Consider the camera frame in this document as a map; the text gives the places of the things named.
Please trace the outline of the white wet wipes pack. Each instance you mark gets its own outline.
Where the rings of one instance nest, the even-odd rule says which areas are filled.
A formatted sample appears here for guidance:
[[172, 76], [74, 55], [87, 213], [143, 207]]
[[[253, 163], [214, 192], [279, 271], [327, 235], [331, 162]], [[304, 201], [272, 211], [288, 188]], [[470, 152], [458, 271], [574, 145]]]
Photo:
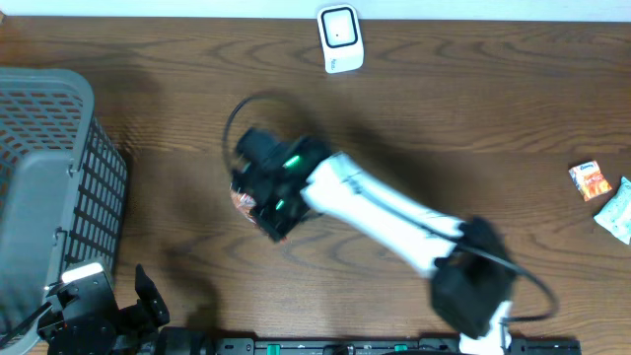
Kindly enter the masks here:
[[616, 194], [594, 216], [594, 220], [617, 240], [630, 245], [630, 180], [621, 178]]

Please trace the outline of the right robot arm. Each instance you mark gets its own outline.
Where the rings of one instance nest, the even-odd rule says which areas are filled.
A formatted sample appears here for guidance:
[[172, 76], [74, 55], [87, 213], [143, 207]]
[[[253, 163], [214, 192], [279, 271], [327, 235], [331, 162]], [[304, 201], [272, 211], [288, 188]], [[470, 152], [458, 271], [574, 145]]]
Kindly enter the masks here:
[[313, 137], [282, 142], [251, 128], [235, 153], [245, 162], [231, 170], [235, 204], [270, 240], [285, 240], [312, 214], [337, 219], [429, 280], [431, 306], [458, 332], [460, 352], [508, 352], [517, 273], [486, 221], [463, 221], [429, 208]]

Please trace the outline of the orange snack packet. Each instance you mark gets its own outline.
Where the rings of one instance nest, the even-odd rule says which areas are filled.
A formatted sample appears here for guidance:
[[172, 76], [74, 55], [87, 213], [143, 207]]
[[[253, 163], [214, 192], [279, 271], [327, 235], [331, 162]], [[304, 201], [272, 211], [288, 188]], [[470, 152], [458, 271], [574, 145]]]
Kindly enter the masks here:
[[581, 163], [570, 168], [568, 173], [585, 201], [590, 201], [612, 190], [597, 161]]

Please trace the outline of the red Top chocolate bar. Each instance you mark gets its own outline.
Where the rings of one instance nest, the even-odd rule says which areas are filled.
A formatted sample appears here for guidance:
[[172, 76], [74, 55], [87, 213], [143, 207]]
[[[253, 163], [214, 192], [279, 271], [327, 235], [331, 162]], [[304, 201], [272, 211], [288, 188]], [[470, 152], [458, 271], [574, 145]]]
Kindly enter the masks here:
[[230, 195], [235, 208], [243, 214], [260, 232], [266, 235], [273, 243], [281, 243], [287, 237], [280, 234], [270, 222], [261, 216], [260, 208], [254, 198], [245, 193], [236, 182], [230, 185]]

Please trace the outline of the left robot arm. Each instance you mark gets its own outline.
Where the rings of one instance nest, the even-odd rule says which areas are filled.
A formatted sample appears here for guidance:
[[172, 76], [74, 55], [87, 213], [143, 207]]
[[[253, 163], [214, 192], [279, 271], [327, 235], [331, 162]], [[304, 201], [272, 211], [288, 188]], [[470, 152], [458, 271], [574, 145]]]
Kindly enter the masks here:
[[45, 296], [37, 334], [50, 354], [136, 354], [155, 341], [170, 313], [155, 283], [138, 265], [135, 304], [122, 308], [102, 258], [63, 271]]

